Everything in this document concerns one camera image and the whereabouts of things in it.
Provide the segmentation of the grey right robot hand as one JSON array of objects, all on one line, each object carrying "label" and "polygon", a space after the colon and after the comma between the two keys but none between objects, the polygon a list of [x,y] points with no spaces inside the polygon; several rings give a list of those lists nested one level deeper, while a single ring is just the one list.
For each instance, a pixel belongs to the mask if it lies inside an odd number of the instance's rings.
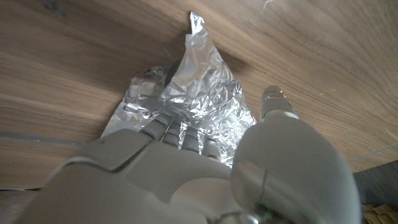
[{"label": "grey right robot hand", "polygon": [[52,174],[18,223],[360,223],[353,175],[341,154],[267,87],[261,120],[233,165],[216,144],[179,146],[169,118],[85,145]]}]

